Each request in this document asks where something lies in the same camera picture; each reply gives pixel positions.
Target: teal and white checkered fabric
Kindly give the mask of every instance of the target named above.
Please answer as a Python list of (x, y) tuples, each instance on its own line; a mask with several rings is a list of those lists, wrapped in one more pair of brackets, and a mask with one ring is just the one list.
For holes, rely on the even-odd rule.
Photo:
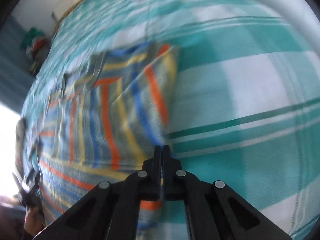
[[(61, 23), (25, 101), (29, 127), (65, 72), (93, 53), (154, 40), (180, 48), (173, 155), (303, 239), (320, 213), (320, 59), (253, 0), (83, 1)], [(29, 129), (26, 145), (31, 137)], [(150, 234), (186, 239), (183, 204), (165, 203)]]

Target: metal pin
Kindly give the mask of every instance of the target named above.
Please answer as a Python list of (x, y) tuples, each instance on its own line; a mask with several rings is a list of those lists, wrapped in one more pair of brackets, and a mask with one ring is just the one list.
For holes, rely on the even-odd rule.
[(99, 187), (100, 188), (108, 188), (109, 185), (110, 185), (110, 183), (108, 181), (106, 181), (106, 180), (104, 180), (104, 181), (99, 183)]
[(186, 172), (184, 170), (178, 170), (176, 171), (176, 174), (178, 177), (184, 177), (186, 175)]
[(147, 175), (148, 175), (148, 173), (146, 171), (139, 171), (138, 172), (139, 177), (146, 177)]
[(217, 188), (224, 188), (224, 186), (226, 185), (223, 181), (221, 180), (217, 180), (214, 185), (217, 187)]

